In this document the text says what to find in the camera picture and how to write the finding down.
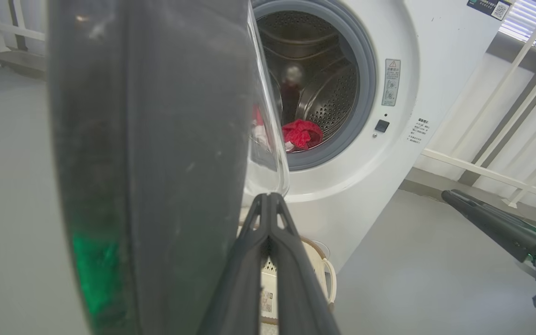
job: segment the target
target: white railing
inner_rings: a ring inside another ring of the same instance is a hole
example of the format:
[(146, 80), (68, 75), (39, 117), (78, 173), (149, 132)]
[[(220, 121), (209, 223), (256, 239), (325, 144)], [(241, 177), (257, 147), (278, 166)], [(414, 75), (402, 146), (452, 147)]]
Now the white railing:
[[(11, 13), (11, 9), (9, 9), (7, 1), (0, 1), (0, 6), (5, 6), (7, 11)], [(0, 52), (3, 51), (9, 51), (9, 46), (6, 45), (6, 41), (4, 40), (3, 33), (8, 32), (11, 34), (19, 35), (19, 36), (25, 36), (27, 38), (33, 38), (35, 40), (45, 40), (45, 32), (38, 32), (36, 30), (31, 30), (26, 28), (26, 23), (24, 21), (24, 12), (22, 10), (22, 4), (20, 0), (13, 0), (13, 6), (15, 8), (15, 16), (17, 19), (17, 26), (9, 25), (6, 23), (3, 23), (0, 19)], [(43, 20), (43, 22), (46, 22), (47, 16), (47, 3), (46, 0), (41, 0), (40, 2), (40, 12), (42, 15), (40, 16), (40, 19)]]
[(534, 134), (532, 134), (532, 136), (527, 141), (525, 146), (519, 149), (515, 157), (513, 157), (512, 161), (509, 163), (508, 167), (504, 170), (504, 173), (493, 171), (491, 169), (482, 167), (481, 165), (483, 164), (483, 162), (486, 161), (486, 159), (489, 158), (492, 152), (497, 148), (498, 144), (502, 142), (505, 136), (509, 133), (510, 129), (515, 125), (517, 120), (525, 112), (525, 109), (527, 108), (527, 106), (529, 106), (532, 100), (534, 100), (534, 97), (536, 96), (536, 85), (533, 87), (532, 91), (530, 91), (530, 93), (527, 95), (523, 103), (519, 106), (519, 108), (516, 110), (514, 115), (510, 118), (510, 120), (504, 125), (504, 127), (502, 127), (501, 131), (493, 140), (493, 142), (489, 145), (489, 147), (487, 147), (487, 149), (483, 152), (481, 157), (479, 157), (479, 159), (475, 163), (470, 163), (468, 161), (464, 161), (456, 157), (460, 157), (460, 155), (462, 154), (462, 151), (464, 150), (464, 147), (466, 147), (466, 144), (468, 143), (468, 140), (472, 138), (471, 136), (479, 135), (479, 133), (477, 131), (473, 131), (473, 129), (478, 129), (478, 125), (480, 125), (482, 120), (485, 119), (484, 116), (487, 113), (490, 113), (489, 106), (491, 102), (497, 98), (498, 94), (502, 90), (506, 89), (508, 83), (510, 83), (510, 78), (514, 74), (515, 70), (518, 68), (521, 61), (524, 59), (527, 52), (530, 50), (530, 47), (533, 45), (535, 40), (536, 40), (536, 29), (530, 36), (529, 40), (527, 40), (525, 45), (523, 45), (523, 48), (521, 49), (518, 56), (514, 59), (514, 62), (512, 62), (512, 65), (510, 66), (508, 71), (505, 73), (502, 80), (500, 80), (499, 84), (496, 86), (491, 96), (487, 99), (485, 104), (483, 104), (483, 107), (481, 108), (481, 110), (479, 110), (474, 120), (472, 120), (471, 123), (468, 125), (466, 131), (460, 137), (460, 139), (455, 144), (455, 146), (452, 148), (449, 155), (440, 153), (438, 151), (430, 150), (428, 148), (426, 148), (425, 150), (423, 150), (423, 152), (421, 152), (421, 155), (424, 155), (426, 157), (430, 157), (432, 159), (436, 159), (437, 161), (442, 161), (444, 163), (457, 166), (458, 168), (462, 168), (462, 169), (474, 172), (475, 174), (480, 174), (481, 176), (485, 176), (487, 178), (491, 178), (493, 180), (500, 181), (504, 184), (508, 184), (513, 187), (516, 187), (516, 190), (512, 193), (512, 195), (510, 195), (508, 198), (503, 200), (506, 204), (508, 204), (510, 207), (513, 207), (513, 208), (517, 207), (517, 203), (527, 193), (536, 194), (536, 169), (533, 170), (526, 178), (524, 178), (523, 181), (512, 178), (508, 176), (507, 174), (510, 172), (510, 169), (515, 166), (515, 163), (519, 161), (519, 159), (521, 159), (523, 155), (527, 153), (531, 147), (533, 147), (533, 144), (536, 144), (536, 131)]

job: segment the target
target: gray warning sticker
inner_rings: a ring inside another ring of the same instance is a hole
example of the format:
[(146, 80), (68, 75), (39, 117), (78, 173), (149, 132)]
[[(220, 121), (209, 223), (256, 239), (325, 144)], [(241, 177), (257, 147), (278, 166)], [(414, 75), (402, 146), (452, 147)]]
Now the gray warning sticker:
[(400, 60), (386, 59), (386, 86), (383, 90), (382, 104), (394, 106), (400, 82)]

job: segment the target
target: white washing machine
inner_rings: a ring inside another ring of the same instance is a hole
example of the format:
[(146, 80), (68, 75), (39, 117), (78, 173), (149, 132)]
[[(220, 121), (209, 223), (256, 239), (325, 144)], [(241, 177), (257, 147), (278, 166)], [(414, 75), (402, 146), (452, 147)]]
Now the white washing machine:
[(248, 176), (273, 191), (290, 183), (285, 200), (300, 234), (325, 244), (338, 271), (440, 125), (509, 5), (252, 3), (276, 114), (282, 124), (318, 124), (323, 140), (288, 152), (272, 179)]

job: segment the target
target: red cloth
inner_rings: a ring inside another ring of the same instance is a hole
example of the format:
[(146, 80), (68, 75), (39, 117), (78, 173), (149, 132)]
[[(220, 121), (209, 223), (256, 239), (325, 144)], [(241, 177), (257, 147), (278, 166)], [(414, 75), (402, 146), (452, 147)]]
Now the red cloth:
[(307, 150), (321, 143), (324, 134), (312, 121), (296, 119), (282, 127), (285, 143), (291, 142), (299, 149)]

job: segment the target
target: laundry basket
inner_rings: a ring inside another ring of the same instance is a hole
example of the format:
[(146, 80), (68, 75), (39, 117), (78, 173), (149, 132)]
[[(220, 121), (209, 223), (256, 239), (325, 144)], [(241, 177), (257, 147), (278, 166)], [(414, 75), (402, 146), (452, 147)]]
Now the laundry basket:
[[(241, 231), (241, 227), (237, 229), (237, 235)], [(334, 305), (336, 299), (336, 272), (332, 263), (328, 261), (314, 242), (301, 238), (303, 246), (306, 250), (307, 257), (313, 267), (317, 281), (322, 288), (326, 301), (330, 308)], [(326, 283), (326, 271), (330, 273), (330, 293), (328, 293), (328, 285)], [(272, 263), (270, 257), (266, 260), (266, 265), (261, 270), (262, 295), (260, 299), (260, 311), (263, 323), (277, 324), (278, 318), (278, 297), (277, 297), (277, 269)]]

